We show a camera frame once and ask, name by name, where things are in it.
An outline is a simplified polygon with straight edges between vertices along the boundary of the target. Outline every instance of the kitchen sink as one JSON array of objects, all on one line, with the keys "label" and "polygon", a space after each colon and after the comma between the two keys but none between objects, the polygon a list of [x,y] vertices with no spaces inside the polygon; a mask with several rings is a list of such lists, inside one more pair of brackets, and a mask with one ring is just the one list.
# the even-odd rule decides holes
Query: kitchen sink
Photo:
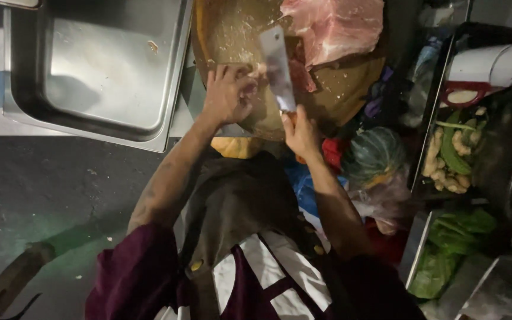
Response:
[{"label": "kitchen sink", "polygon": [[4,12],[4,115],[164,151],[193,0],[54,0]]}]

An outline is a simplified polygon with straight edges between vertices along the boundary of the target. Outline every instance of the black floor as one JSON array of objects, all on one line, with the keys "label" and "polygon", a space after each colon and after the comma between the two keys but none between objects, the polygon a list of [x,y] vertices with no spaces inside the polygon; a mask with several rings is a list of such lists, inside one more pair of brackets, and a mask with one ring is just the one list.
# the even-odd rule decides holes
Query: black floor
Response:
[{"label": "black floor", "polygon": [[24,319],[82,318],[96,255],[122,240],[165,154],[77,137],[0,137],[0,272],[28,242],[47,240],[59,254],[4,318],[38,292]]}]

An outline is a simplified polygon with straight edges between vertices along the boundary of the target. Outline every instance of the hand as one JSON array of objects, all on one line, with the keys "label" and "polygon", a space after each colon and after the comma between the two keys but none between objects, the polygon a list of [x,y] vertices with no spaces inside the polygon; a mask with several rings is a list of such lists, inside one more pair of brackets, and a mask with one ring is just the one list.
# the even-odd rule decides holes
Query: hand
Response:
[{"label": "hand", "polygon": [[249,97],[255,93],[258,83],[246,76],[247,71],[247,66],[241,64],[219,64],[216,71],[209,71],[203,113],[217,126],[242,121],[251,113]]},{"label": "hand", "polygon": [[308,164],[321,160],[319,150],[319,133],[315,120],[309,120],[302,105],[297,106],[297,118],[295,126],[287,114],[281,115],[281,121],[286,131],[286,144],[298,156],[301,156]]}]

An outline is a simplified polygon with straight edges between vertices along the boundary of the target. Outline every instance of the purple sleeve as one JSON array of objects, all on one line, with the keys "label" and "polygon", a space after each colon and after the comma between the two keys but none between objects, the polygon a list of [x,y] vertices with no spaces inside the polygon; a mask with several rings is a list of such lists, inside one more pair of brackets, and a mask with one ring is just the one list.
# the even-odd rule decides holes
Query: purple sleeve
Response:
[{"label": "purple sleeve", "polygon": [[336,266],[359,319],[425,319],[398,272],[373,256]]},{"label": "purple sleeve", "polygon": [[177,249],[170,229],[143,225],[100,253],[97,265],[86,319],[153,319],[175,303]]}]

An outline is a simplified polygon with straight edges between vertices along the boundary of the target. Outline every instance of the forearm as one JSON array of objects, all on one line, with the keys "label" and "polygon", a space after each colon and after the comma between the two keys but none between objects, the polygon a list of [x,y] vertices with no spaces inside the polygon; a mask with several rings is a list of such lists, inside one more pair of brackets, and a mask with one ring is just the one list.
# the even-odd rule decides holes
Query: forearm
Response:
[{"label": "forearm", "polygon": [[342,260],[372,252],[359,213],[321,155],[307,162],[325,236]]},{"label": "forearm", "polygon": [[161,162],[146,185],[130,218],[127,233],[140,225],[156,222],[172,228],[182,210],[189,174],[210,144],[218,124],[201,113],[197,120]]}]

